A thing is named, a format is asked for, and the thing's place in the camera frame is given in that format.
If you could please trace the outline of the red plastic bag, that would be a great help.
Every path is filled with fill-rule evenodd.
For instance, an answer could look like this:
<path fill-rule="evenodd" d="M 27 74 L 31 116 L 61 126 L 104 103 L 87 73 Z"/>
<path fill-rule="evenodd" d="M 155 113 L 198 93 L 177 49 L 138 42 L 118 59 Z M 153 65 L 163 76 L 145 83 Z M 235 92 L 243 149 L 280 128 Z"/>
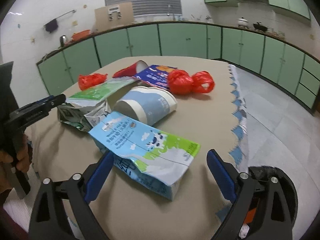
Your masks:
<path fill-rule="evenodd" d="M 91 75 L 79 75 L 78 85 L 81 91 L 104 83 L 107 79 L 107 74 L 95 73 Z"/>
<path fill-rule="evenodd" d="M 192 77 L 184 70 L 175 69 L 169 73 L 167 83 L 172 94 L 190 94 L 193 87 Z"/>
<path fill-rule="evenodd" d="M 193 93 L 207 94 L 210 93 L 215 87 L 213 77 L 207 71 L 195 73 L 191 76 L 191 78 L 193 80 Z"/>

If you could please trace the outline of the red paper cup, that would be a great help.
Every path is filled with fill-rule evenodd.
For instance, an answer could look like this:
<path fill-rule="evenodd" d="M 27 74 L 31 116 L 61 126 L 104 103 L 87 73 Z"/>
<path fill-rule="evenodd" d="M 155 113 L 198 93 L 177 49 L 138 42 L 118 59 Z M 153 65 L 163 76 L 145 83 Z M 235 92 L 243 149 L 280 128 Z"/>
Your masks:
<path fill-rule="evenodd" d="M 118 78 L 118 77 L 131 77 L 136 75 L 137 73 L 140 73 L 141 71 L 145 70 L 148 68 L 148 64 L 145 61 L 139 60 L 135 62 L 134 64 L 123 68 L 112 76 L 113 78 Z"/>

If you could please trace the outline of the orange plastic basin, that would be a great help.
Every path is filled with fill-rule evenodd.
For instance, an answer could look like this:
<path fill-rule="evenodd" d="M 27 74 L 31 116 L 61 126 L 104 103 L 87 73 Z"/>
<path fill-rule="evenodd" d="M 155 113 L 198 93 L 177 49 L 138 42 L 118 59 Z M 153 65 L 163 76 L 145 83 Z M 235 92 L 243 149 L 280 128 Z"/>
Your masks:
<path fill-rule="evenodd" d="M 88 30 L 83 30 L 83 31 L 80 31 L 78 33 L 74 33 L 72 35 L 72 41 L 78 41 L 78 40 L 81 40 L 85 37 L 87 37 L 88 35 L 90 35 L 91 31 L 88 29 Z"/>

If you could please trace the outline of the blue white paper cup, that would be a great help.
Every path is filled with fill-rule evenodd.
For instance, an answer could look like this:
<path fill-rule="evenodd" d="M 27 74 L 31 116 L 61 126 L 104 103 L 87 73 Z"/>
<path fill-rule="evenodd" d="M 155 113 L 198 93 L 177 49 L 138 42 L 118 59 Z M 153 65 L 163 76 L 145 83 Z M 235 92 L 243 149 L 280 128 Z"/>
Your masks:
<path fill-rule="evenodd" d="M 149 126 L 176 111 L 177 100 L 168 91 L 156 87 L 133 87 L 113 110 Z"/>

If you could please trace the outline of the sink faucet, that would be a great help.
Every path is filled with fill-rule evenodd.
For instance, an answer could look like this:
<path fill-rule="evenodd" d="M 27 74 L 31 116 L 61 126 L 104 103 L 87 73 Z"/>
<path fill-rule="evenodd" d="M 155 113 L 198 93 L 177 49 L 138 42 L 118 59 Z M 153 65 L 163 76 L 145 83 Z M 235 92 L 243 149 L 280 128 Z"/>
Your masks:
<path fill-rule="evenodd" d="M 167 12 L 167 16 L 169 17 L 169 18 L 171 18 L 171 21 L 175 21 L 175 14 L 174 14 L 174 12 L 173 12 L 173 7 L 172 7 L 172 5 L 168 5 L 168 12 Z"/>

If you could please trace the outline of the white cooking pot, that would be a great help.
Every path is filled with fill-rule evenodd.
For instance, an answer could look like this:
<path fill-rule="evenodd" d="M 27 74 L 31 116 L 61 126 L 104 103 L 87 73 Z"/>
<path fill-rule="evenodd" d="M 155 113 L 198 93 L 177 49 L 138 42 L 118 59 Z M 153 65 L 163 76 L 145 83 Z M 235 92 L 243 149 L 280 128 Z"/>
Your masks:
<path fill-rule="evenodd" d="M 238 27 L 239 28 L 249 29 L 248 20 L 244 19 L 243 17 L 239 18 L 238 19 Z"/>

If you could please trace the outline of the steel electric kettle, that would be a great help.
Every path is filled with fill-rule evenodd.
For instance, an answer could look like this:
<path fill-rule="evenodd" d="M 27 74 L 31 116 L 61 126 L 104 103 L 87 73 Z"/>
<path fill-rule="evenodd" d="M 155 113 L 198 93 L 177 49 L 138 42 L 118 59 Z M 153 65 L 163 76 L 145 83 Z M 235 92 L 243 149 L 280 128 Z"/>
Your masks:
<path fill-rule="evenodd" d="M 62 35 L 60 36 L 60 47 L 63 48 L 65 46 L 67 42 L 67 36 L 66 35 Z"/>

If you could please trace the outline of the dark towel on rail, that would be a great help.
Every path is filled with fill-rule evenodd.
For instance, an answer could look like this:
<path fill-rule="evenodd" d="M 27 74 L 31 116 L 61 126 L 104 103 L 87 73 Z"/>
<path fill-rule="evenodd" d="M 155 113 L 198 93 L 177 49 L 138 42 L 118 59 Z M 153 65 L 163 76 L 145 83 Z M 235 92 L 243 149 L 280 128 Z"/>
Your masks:
<path fill-rule="evenodd" d="M 54 31 L 56 31 L 58 29 L 58 27 L 59 26 L 58 26 L 58 22 L 57 22 L 56 18 L 49 21 L 48 23 L 46 23 L 44 25 L 44 28 L 48 33 L 53 33 Z"/>

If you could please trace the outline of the black wok pan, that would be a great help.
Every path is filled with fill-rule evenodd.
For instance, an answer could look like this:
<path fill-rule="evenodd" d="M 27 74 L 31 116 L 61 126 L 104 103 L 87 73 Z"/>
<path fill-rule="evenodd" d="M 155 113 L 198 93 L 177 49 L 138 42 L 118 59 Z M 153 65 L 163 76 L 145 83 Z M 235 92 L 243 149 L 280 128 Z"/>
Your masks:
<path fill-rule="evenodd" d="M 255 31 L 260 31 L 266 33 L 268 31 L 268 27 L 262 25 L 260 22 L 253 23 L 253 27 Z"/>

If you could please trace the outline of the blue biscuit snack bag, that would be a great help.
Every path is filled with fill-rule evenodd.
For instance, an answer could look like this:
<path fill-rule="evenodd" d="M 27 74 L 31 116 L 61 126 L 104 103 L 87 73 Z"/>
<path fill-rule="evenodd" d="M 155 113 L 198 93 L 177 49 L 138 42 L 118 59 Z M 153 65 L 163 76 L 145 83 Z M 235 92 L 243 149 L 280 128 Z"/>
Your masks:
<path fill-rule="evenodd" d="M 149 84 L 150 86 L 169 90 L 168 75 L 173 70 L 176 70 L 176 68 L 163 65 L 151 65 L 145 70 L 135 74 L 133 77 Z"/>

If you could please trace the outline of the blue milk carton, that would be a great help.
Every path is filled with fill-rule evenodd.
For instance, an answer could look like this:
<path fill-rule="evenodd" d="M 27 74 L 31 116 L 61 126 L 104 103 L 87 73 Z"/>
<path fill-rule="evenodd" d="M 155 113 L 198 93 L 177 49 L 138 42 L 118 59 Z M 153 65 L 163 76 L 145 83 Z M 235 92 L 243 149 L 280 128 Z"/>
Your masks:
<path fill-rule="evenodd" d="M 201 146 L 112 112 L 89 131 L 101 152 L 132 180 L 172 201 Z"/>

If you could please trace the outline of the green lower kitchen cabinets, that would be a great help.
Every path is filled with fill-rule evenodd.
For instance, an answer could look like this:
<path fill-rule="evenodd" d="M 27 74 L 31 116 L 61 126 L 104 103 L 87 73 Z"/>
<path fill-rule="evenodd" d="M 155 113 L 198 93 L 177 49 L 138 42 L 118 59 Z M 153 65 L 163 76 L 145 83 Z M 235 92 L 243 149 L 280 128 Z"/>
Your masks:
<path fill-rule="evenodd" d="M 49 94 L 130 56 L 188 56 L 232 63 L 271 83 L 314 113 L 319 60 L 288 42 L 256 31 L 188 22 L 142 23 L 91 34 L 52 51 L 36 65 Z"/>

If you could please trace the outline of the green white salt bag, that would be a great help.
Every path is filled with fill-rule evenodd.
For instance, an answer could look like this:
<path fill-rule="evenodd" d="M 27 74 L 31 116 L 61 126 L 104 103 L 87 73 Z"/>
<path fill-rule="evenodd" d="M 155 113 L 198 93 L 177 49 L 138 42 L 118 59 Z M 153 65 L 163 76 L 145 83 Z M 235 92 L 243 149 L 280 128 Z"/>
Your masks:
<path fill-rule="evenodd" d="M 77 92 L 58 107 L 58 120 L 87 133 L 111 113 L 116 102 L 137 83 L 132 77 L 119 77 Z"/>

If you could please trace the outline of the metal towel rail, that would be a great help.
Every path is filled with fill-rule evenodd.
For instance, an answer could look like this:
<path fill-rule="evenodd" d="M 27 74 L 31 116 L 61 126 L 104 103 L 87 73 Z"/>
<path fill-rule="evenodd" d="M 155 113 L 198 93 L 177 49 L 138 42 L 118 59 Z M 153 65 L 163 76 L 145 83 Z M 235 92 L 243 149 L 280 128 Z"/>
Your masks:
<path fill-rule="evenodd" d="M 56 18 L 54 18 L 54 19 L 52 19 L 52 20 L 50 20 L 48 23 L 46 23 L 43 27 L 45 28 L 50 22 L 52 22 L 53 20 L 57 20 L 58 18 L 62 18 L 63 16 L 66 16 L 66 15 L 68 15 L 68 14 L 74 14 L 74 13 L 76 13 L 76 9 L 73 9 L 73 10 L 70 10 L 70 11 L 68 11 L 68 12 L 65 12 L 64 14 L 61 14 L 60 16 L 57 16 Z"/>

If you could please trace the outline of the cardboard box with label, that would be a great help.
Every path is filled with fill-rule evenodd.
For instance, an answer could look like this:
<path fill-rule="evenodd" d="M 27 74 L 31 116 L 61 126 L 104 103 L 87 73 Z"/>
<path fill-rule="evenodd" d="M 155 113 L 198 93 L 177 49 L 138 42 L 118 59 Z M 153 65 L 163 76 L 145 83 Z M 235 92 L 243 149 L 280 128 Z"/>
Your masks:
<path fill-rule="evenodd" d="M 122 27 L 135 22 L 131 2 L 100 7 L 95 9 L 94 13 L 95 30 L 98 32 Z"/>

